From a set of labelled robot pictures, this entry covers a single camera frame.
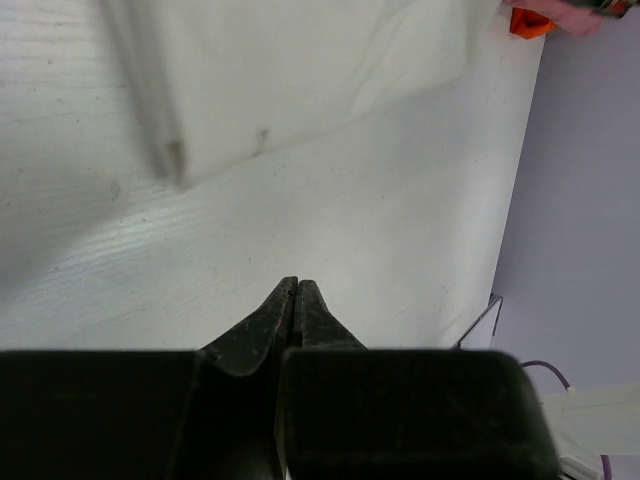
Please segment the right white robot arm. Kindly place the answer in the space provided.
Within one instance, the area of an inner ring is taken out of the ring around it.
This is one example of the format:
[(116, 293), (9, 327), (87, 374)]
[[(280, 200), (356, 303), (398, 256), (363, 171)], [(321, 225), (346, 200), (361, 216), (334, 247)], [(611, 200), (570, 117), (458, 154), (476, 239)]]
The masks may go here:
[(616, 457), (639, 458), (639, 386), (618, 385), (542, 397), (564, 479), (637, 479), (614, 467)]

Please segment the white t shirt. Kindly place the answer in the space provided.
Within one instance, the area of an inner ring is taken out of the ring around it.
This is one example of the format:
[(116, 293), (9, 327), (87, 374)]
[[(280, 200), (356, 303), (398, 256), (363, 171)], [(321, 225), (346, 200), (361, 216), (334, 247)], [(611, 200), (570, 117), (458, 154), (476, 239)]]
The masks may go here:
[(184, 188), (463, 74), (496, 1), (104, 1), (159, 178)]

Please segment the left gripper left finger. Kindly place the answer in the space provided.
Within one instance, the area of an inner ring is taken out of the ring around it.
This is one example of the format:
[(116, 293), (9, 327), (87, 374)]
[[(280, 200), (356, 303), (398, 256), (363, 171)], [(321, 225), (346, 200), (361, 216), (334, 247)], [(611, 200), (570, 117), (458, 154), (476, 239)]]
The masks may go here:
[(199, 352), (224, 374), (232, 377), (254, 375), (278, 342), (288, 342), (297, 287), (297, 277), (281, 279), (254, 312)]

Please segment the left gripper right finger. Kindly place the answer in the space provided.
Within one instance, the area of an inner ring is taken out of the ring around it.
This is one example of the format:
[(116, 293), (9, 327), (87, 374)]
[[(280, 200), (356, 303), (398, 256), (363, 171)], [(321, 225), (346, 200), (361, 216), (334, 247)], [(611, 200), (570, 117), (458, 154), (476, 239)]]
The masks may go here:
[(366, 349), (329, 311), (319, 286), (313, 280), (302, 280), (298, 284), (292, 345), (320, 349)]

